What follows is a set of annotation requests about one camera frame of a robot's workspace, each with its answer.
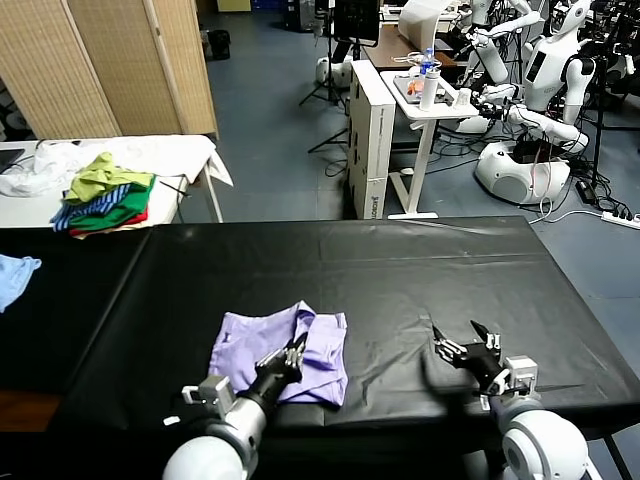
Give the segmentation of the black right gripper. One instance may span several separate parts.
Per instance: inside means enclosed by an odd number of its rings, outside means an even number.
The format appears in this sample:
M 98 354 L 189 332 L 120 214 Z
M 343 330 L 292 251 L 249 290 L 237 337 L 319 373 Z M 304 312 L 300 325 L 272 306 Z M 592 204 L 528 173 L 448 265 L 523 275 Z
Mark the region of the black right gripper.
M 501 364 L 501 335 L 491 332 L 485 325 L 471 320 L 470 324 L 481 342 L 459 345 L 448 339 L 432 324 L 436 354 L 455 368 L 468 370 L 482 393 L 500 394 L 504 390 L 504 367 Z

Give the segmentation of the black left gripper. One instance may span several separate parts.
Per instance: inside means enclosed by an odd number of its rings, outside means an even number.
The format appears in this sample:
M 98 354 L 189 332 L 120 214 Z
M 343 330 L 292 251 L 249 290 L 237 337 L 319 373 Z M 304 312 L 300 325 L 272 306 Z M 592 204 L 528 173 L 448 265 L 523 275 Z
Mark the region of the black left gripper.
M 248 388 L 250 399 L 260 406 L 275 406 L 284 389 L 301 380 L 307 338 L 307 332 L 291 338 L 256 363 L 256 379 Z

